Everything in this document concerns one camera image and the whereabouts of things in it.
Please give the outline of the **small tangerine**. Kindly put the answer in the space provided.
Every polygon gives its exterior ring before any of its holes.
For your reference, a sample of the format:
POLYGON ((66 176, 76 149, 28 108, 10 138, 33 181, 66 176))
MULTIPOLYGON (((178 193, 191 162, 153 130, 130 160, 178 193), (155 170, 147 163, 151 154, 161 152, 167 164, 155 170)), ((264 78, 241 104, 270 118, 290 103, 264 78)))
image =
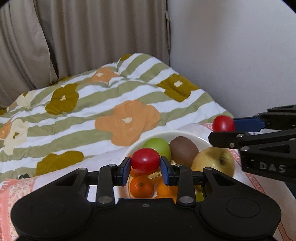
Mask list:
POLYGON ((138 177, 138 176, 146 176, 146 174, 138 173, 137 171, 135 171, 135 169, 131 168, 130 169, 130 176, 132 176, 132 177, 138 177))
POLYGON ((151 198, 154 194, 154 183, 147 176, 137 176, 131 180, 129 190, 135 198, 151 198))

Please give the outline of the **large orange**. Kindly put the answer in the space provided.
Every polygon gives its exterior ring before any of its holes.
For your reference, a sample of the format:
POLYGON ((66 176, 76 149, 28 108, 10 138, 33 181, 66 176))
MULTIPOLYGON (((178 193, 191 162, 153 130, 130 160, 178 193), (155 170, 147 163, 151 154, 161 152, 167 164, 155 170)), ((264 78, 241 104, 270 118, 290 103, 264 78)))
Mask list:
POLYGON ((177 186, 166 186, 163 179, 159 180, 157 184, 157 197, 158 198, 172 198, 174 202, 177 201, 177 186))

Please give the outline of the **brown kiwi fruit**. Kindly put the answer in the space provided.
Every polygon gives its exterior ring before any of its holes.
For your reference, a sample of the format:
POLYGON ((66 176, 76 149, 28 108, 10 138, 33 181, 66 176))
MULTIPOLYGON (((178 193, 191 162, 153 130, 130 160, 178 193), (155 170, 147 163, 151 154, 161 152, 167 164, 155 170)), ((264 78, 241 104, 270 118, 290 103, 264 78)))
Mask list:
POLYGON ((170 142, 171 159, 180 165, 192 166, 197 154, 198 147, 187 137, 178 136, 170 142))

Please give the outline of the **round green apple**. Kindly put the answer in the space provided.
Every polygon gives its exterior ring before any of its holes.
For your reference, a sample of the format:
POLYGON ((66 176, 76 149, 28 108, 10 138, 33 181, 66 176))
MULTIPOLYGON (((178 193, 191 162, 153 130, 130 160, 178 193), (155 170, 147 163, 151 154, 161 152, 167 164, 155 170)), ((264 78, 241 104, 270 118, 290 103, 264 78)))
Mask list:
POLYGON ((150 138, 143 144, 142 147, 154 149, 161 157, 165 156, 168 161, 171 160, 170 145, 163 138, 150 138))

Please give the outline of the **red cherry tomato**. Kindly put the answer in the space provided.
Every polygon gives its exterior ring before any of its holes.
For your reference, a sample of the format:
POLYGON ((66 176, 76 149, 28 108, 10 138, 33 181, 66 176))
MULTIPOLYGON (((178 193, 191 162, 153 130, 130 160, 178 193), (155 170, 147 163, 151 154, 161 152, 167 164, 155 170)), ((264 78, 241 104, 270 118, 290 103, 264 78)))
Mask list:
POLYGON ((235 124, 233 118, 226 115, 219 115, 214 118, 212 128, 214 132, 233 132, 235 124))
POLYGON ((137 173, 150 175, 159 169, 160 155, 151 148, 138 149, 132 154, 131 166, 137 173))

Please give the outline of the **large yellow apple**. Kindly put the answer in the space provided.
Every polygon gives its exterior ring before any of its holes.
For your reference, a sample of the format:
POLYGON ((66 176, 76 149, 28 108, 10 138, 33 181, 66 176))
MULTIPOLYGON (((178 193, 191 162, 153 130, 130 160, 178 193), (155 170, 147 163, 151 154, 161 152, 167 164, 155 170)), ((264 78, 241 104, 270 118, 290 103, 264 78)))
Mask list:
POLYGON ((192 162, 191 169, 203 171, 206 167, 214 168, 233 177, 235 171, 234 157, 227 149, 208 147, 197 154, 192 162))

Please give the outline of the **small green apple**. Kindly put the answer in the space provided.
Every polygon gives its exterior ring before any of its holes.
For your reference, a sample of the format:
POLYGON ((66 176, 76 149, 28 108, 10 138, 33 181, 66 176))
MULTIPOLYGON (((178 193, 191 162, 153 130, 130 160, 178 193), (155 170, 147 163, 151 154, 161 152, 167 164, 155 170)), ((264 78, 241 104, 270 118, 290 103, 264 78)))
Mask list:
POLYGON ((195 194, 196 194, 196 201, 197 202, 201 202, 204 200, 201 185, 195 185, 195 194))

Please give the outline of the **green striped floral duvet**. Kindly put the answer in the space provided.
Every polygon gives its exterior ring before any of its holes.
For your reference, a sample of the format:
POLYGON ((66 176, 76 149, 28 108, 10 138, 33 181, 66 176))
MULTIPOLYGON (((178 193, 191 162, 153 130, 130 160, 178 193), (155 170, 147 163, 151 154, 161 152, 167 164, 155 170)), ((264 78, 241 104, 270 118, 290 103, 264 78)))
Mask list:
POLYGON ((228 111, 161 60, 127 54, 1 112, 1 180, 43 175, 228 111))

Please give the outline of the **beige curtain left panel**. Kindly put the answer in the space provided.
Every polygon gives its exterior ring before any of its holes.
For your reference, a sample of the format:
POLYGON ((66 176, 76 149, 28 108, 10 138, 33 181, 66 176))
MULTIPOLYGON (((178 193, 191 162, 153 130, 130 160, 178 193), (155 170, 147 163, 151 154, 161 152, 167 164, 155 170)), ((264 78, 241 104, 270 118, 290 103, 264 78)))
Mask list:
POLYGON ((1 107, 57 79, 35 1, 1 1, 1 107))

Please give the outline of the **beige curtain panel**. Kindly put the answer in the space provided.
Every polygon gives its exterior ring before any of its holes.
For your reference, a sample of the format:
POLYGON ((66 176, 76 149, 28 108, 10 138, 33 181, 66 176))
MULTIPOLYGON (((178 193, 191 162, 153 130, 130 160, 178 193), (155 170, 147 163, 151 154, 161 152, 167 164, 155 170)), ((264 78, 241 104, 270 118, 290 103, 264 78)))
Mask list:
POLYGON ((57 79, 35 1, 1 1, 1 107, 57 79))
POLYGON ((166 1, 35 1, 59 79, 145 53, 169 62, 166 1))

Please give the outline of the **beige curtain right panel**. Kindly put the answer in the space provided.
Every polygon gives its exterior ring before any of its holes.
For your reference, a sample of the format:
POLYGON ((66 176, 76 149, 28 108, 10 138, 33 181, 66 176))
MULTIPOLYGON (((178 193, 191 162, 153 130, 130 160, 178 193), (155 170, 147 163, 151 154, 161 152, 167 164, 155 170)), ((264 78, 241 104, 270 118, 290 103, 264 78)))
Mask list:
POLYGON ((166 1, 35 1, 59 79, 145 53, 169 62, 166 1))

